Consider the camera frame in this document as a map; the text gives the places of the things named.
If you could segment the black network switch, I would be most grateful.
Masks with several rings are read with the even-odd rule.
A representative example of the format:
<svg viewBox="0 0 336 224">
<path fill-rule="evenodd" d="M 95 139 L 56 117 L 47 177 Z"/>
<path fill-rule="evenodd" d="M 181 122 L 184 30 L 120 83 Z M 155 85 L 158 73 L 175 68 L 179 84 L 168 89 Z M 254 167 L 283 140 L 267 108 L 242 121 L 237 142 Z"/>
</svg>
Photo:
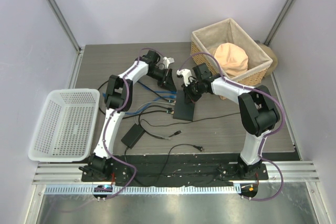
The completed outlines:
<svg viewBox="0 0 336 224">
<path fill-rule="evenodd" d="M 192 122 L 194 119 L 194 103 L 186 103 L 185 95 L 182 90 L 176 94 L 176 103 L 174 107 L 173 119 Z"/>
</svg>

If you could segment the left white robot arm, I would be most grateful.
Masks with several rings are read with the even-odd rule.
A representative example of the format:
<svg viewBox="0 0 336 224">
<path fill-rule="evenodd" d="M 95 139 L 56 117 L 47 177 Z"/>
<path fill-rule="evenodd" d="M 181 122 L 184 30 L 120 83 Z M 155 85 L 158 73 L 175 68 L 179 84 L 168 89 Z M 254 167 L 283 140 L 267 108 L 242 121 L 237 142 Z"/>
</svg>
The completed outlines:
<svg viewBox="0 0 336 224">
<path fill-rule="evenodd" d="M 119 126 L 125 113 L 130 109 L 133 98 L 133 85 L 143 76 L 149 76 L 158 81 L 158 85 L 167 90 L 175 90 L 170 65 L 175 60 L 171 57 L 161 58 L 153 49 L 147 54 L 138 56 L 134 63 L 119 75 L 111 75 L 108 79 L 106 96 L 105 120 L 98 144 L 89 156 L 85 166 L 85 175 L 95 176 L 105 182 L 112 174 L 111 161 L 114 142 Z"/>
</svg>

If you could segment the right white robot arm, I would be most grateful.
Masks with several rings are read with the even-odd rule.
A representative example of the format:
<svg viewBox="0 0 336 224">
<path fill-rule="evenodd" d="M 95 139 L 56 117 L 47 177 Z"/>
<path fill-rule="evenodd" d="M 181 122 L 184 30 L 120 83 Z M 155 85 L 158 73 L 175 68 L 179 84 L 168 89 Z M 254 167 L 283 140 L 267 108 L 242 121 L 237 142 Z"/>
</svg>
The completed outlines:
<svg viewBox="0 0 336 224">
<path fill-rule="evenodd" d="M 213 75 L 204 63 L 194 67 L 193 72 L 189 69 L 176 72 L 183 79 L 186 103 L 194 103 L 204 93 L 210 93 L 238 104 L 246 137 L 237 159 L 237 173 L 242 179 L 250 179 L 260 169 L 266 139 L 280 120 L 274 99 L 266 86 L 245 86 L 227 79 L 222 73 Z"/>
</svg>

